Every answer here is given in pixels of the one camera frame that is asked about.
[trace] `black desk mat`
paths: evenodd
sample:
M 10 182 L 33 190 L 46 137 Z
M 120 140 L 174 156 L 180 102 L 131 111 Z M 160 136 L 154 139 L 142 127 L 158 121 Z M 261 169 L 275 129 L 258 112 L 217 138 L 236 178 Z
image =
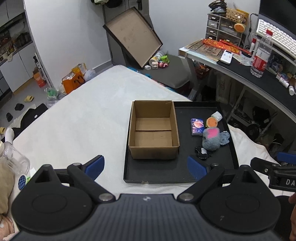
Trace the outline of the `black desk mat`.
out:
M 187 157 L 195 155 L 196 146 L 201 146 L 202 137 L 191 135 L 191 119 L 200 118 L 206 121 L 213 113 L 222 110 L 217 102 L 174 102 L 179 131 L 179 155 L 174 160 L 135 160 L 132 158 L 128 144 L 124 163 L 123 179 L 127 183 L 187 183 L 195 179 L 187 170 Z M 228 131 L 226 120 L 218 123 L 220 131 Z M 218 163 L 226 169 L 239 167 L 233 142 L 221 146 L 206 160 L 206 163 Z
M 250 66 L 244 66 L 234 58 L 230 65 L 224 64 L 221 61 L 218 61 L 217 64 L 257 85 L 296 115 L 296 95 L 291 96 L 289 91 L 276 79 L 275 75 L 269 71 L 265 70 L 263 76 L 257 78 L 251 74 Z

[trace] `black slipper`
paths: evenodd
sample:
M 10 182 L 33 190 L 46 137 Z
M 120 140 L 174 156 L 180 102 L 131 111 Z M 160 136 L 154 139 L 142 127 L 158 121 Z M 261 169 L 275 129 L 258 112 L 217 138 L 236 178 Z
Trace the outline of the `black slipper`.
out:
M 6 119 L 8 122 L 11 122 L 11 120 L 13 119 L 12 114 L 10 114 L 9 112 L 6 114 Z
M 23 104 L 17 103 L 15 110 L 22 110 L 25 106 Z

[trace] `bed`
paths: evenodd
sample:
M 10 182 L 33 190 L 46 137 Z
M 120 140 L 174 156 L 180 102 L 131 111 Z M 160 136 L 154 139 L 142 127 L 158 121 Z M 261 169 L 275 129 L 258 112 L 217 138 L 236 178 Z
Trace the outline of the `bed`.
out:
M 192 183 L 133 184 L 123 181 L 124 157 L 134 100 L 188 101 L 148 77 L 117 65 L 96 76 L 56 103 L 35 120 L 13 142 L 36 170 L 43 164 L 62 169 L 74 162 L 85 163 L 97 155 L 105 157 L 105 168 L 96 182 L 113 193 L 166 194 L 175 196 Z M 266 149 L 241 130 L 229 126 L 239 164 L 253 157 L 275 162 Z M 268 185 L 268 178 L 259 174 Z M 17 177 L 12 201 L 19 193 Z M 274 195 L 283 191 L 271 190 Z

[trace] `woven basket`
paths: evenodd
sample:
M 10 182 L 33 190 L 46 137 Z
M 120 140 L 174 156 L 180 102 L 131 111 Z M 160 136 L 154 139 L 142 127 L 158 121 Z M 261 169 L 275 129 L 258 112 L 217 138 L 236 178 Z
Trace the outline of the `woven basket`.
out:
M 226 18 L 236 23 L 243 23 L 246 21 L 246 15 L 240 11 L 232 8 L 226 8 Z

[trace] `slipper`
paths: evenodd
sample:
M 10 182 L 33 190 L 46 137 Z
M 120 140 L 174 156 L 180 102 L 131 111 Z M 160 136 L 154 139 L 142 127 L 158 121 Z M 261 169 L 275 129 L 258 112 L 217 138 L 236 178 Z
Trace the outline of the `slipper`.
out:
M 24 102 L 31 102 L 34 99 L 34 96 L 28 95 L 25 99 Z
M 9 112 L 6 114 L 6 119 L 8 122 L 11 122 L 11 120 L 13 119 L 12 114 L 10 114 Z
M 0 134 L 1 135 L 3 135 L 5 131 L 6 131 L 6 128 L 5 127 L 0 127 Z
M 15 106 L 15 110 L 22 110 L 25 106 L 23 104 L 17 103 Z

